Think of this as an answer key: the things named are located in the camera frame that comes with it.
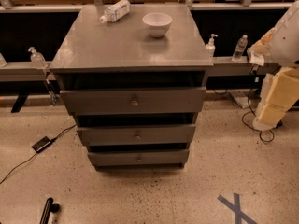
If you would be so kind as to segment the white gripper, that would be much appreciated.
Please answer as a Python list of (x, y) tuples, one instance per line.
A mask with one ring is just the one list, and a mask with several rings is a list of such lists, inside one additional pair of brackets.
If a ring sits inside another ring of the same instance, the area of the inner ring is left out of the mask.
[[(275, 28), (267, 31), (248, 49), (248, 57), (254, 52), (264, 56), (264, 63), (278, 63), (270, 52)], [(267, 131), (275, 128), (289, 110), (299, 100), (299, 69), (283, 67), (275, 75), (267, 74), (263, 80), (261, 102), (252, 124), (256, 130)]]

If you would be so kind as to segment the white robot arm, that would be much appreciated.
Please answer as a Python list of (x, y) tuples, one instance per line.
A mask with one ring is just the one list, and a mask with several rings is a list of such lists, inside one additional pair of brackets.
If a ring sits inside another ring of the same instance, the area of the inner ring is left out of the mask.
[(249, 48), (249, 62), (263, 66), (265, 58), (280, 70), (267, 74), (261, 89), (253, 127), (275, 128), (299, 100), (299, 1), (294, 2), (276, 25)]

